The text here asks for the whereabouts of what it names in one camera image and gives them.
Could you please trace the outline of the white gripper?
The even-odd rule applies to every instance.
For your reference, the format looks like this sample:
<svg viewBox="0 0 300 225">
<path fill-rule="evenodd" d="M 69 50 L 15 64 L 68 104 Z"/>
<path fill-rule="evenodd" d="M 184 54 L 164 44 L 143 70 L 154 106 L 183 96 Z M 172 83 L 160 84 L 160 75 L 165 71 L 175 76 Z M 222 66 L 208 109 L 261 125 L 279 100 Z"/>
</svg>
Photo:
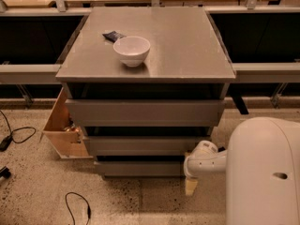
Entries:
<svg viewBox="0 0 300 225">
<path fill-rule="evenodd" d="M 226 170 L 227 151 L 218 151 L 218 147 L 209 141 L 200 141 L 184 161 L 185 192 L 192 196 L 197 185 L 197 179 L 202 173 L 219 173 Z"/>
</svg>

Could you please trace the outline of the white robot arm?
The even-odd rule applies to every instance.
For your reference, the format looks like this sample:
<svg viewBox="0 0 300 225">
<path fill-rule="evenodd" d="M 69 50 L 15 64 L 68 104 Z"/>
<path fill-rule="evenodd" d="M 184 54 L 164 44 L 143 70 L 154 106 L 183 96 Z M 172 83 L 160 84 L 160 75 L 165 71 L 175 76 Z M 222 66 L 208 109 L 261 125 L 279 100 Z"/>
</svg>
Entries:
<svg viewBox="0 0 300 225">
<path fill-rule="evenodd" d="M 300 124 L 242 122 L 228 148 L 201 141 L 184 161 L 186 194 L 207 172 L 226 173 L 226 225 L 300 225 Z"/>
</svg>

